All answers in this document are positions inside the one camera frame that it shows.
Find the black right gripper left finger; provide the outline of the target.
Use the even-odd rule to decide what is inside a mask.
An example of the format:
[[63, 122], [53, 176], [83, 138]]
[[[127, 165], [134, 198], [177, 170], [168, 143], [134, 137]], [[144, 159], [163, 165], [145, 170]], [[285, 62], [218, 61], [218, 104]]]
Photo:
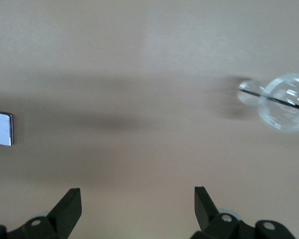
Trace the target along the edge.
[[81, 214], [81, 191], [72, 188], [47, 216], [34, 217], [10, 232], [0, 225], [0, 239], [68, 239]]

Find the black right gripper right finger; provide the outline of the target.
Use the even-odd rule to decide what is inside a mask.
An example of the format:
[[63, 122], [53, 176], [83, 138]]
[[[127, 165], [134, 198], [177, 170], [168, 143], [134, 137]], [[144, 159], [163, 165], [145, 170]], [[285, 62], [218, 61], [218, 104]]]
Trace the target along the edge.
[[281, 223], [257, 221], [252, 227], [216, 208], [205, 187], [194, 189], [194, 209], [200, 230], [190, 239], [296, 239]]

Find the lavender flip phone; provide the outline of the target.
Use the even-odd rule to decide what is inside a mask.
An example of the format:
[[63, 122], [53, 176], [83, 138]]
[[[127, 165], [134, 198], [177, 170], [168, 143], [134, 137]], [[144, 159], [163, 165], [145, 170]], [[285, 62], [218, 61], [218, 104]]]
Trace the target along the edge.
[[0, 145], [12, 146], [14, 144], [13, 115], [0, 112]]

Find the thin black straw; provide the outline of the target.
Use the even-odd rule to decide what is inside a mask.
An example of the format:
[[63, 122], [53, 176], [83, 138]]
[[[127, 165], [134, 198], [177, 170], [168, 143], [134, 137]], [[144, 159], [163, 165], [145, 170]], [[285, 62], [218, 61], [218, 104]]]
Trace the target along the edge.
[[249, 94], [249, 95], [252, 95], [252, 96], [256, 96], [256, 97], [264, 99], [264, 100], [272, 101], [272, 102], [275, 102], [275, 103], [278, 103], [278, 104], [281, 104], [281, 105], [284, 105], [284, 106], [289, 106], [289, 107], [292, 107], [292, 108], [299, 109], [299, 105], [297, 105], [295, 103], [289, 103], [289, 102], [286, 102], [286, 101], [283, 101], [283, 100], [279, 100], [279, 99], [276, 99], [276, 98], [273, 98], [273, 97], [270, 97], [270, 96], [262, 95], [262, 94], [255, 93], [255, 92], [248, 91], [248, 90], [244, 90], [244, 89], [240, 89], [239, 91], [243, 92], [243, 93], [246, 93], [246, 94]]

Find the clear plastic cup with straw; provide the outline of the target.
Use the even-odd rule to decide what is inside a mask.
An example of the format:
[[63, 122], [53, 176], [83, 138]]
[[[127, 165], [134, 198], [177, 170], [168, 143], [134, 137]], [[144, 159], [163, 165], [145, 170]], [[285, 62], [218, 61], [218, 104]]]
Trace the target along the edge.
[[237, 98], [243, 104], [256, 108], [261, 120], [267, 126], [284, 133], [299, 131], [299, 109], [240, 92], [240, 89], [299, 105], [299, 74], [279, 76], [266, 86], [256, 80], [245, 80], [240, 83], [237, 92]]

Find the brown table mat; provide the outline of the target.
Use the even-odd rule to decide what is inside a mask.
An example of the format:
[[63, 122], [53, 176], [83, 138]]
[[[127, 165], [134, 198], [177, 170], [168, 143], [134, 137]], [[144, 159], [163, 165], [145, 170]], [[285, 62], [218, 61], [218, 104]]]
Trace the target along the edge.
[[0, 0], [0, 224], [80, 188], [69, 239], [189, 239], [194, 188], [299, 239], [299, 132], [239, 80], [299, 74], [299, 0]]

